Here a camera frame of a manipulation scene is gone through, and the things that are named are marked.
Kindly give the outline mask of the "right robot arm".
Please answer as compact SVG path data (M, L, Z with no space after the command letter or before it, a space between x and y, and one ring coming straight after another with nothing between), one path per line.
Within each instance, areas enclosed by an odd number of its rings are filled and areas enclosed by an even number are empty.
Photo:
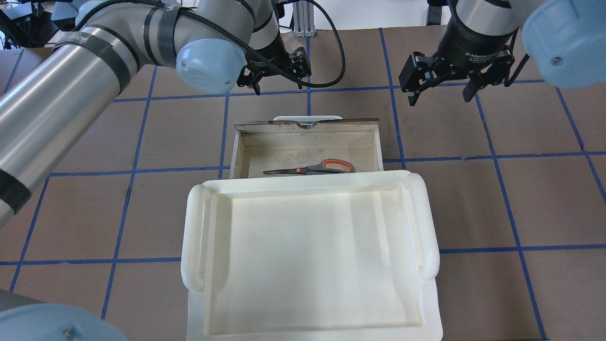
M465 102L487 86L511 86L528 60L544 81L578 89L606 79L603 0L430 0L451 17L437 51L412 52L399 82L414 106L446 81L468 80Z

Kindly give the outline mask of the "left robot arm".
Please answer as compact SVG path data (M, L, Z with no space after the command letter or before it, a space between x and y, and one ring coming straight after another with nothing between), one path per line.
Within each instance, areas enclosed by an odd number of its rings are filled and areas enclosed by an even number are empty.
M288 53L273 0L100 0L1 97L1 226L17 215L65 154L143 65L170 67L189 86L258 90L264 76L299 87L309 63Z

